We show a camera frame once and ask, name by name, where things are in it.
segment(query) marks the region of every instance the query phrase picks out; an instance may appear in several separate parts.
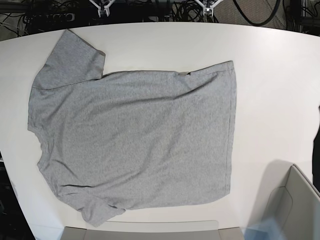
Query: table surface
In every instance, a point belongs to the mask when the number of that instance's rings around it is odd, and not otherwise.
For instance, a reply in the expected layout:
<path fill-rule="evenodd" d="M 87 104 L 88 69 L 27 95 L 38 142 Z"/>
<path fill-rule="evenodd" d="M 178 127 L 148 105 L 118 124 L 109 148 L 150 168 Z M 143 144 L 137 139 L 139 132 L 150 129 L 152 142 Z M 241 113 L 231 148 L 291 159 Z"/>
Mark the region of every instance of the table surface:
<path fill-rule="evenodd" d="M 216 220 L 219 228 L 257 223 L 270 193 L 297 164 L 312 178 L 319 127 L 320 38 L 295 32 L 214 23 L 133 23 L 73 29 L 105 52 L 104 74 L 118 71 L 190 72 L 232 60 L 237 104 L 230 194 L 194 206 L 128 210 L 114 222 Z M 0 42 L 0 150 L 31 230 L 59 239 L 64 226 L 94 228 L 60 202 L 37 168 L 42 154 L 27 130 L 36 74 L 63 31 Z"/>

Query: black fabric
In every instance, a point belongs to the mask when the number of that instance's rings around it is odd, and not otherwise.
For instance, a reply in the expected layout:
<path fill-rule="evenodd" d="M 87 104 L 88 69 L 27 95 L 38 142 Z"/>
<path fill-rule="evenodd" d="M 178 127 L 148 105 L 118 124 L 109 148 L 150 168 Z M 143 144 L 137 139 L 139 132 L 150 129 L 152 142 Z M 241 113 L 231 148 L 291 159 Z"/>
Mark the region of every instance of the black fabric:
<path fill-rule="evenodd" d="M 320 191 L 320 126 L 313 141 L 312 174 L 313 185 Z"/>

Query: t-shirt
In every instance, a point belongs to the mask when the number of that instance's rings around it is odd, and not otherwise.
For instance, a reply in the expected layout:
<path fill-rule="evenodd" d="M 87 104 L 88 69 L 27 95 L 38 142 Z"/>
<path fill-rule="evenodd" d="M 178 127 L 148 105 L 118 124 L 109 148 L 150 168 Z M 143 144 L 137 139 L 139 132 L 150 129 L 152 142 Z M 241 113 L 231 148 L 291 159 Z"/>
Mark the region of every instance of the t-shirt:
<path fill-rule="evenodd" d="M 37 165 L 54 195 L 93 226 L 126 210 L 227 195 L 233 62 L 102 76 L 104 64 L 105 54 L 66 30 L 33 82 L 28 129 L 41 143 Z"/>

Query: floor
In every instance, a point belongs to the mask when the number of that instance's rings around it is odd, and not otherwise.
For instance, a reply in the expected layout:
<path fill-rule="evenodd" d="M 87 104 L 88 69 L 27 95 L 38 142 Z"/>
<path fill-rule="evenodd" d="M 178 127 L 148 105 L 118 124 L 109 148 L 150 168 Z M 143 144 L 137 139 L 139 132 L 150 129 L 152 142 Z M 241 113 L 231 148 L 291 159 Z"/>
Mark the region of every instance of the floor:
<path fill-rule="evenodd" d="M 21 0 L 5 0 L 8 2 L 20 2 Z M 289 4 L 290 0 L 284 0 L 285 5 Z M 247 17 L 256 23 L 263 22 L 271 14 L 276 0 L 237 0 L 239 6 Z M 214 9 L 214 14 L 220 23 L 223 24 L 238 24 L 238 25 L 249 25 L 246 20 L 240 15 L 235 4 L 232 0 L 223 0 Z M 5 15 L 0 15 L 0 23 L 5 19 Z M 17 30 L 18 17 L 9 17 L 6 19 L 5 24 L 8 28 Z M 19 28 L 23 29 L 24 24 L 21 22 Z M 286 29 L 286 18 L 281 4 L 276 16 L 264 27 L 273 29 Z M 7 30 L 3 25 L 0 25 L 0 41 L 16 38 L 17 35 Z"/>

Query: metal clamp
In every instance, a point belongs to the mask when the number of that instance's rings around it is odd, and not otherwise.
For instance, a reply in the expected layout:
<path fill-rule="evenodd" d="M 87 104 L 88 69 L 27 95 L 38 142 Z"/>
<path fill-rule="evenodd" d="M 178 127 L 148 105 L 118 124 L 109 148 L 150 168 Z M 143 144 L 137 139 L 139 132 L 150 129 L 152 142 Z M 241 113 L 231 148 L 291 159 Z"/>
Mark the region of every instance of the metal clamp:
<path fill-rule="evenodd" d="M 200 0 L 194 0 L 197 4 L 200 5 L 200 7 L 202 7 L 203 11 L 203 15 L 204 16 L 214 16 L 214 8 L 221 3 L 223 0 L 203 0 L 203 2 L 201 2 Z"/>
<path fill-rule="evenodd" d="M 99 15 L 99 18 L 101 18 L 101 16 L 104 16 L 104 15 L 109 17 L 110 7 L 116 0 L 111 0 L 111 1 L 110 0 L 108 0 L 108 1 L 101 0 L 100 5 L 98 5 L 94 0 L 89 0 L 89 1 L 98 9 L 98 15 Z"/>

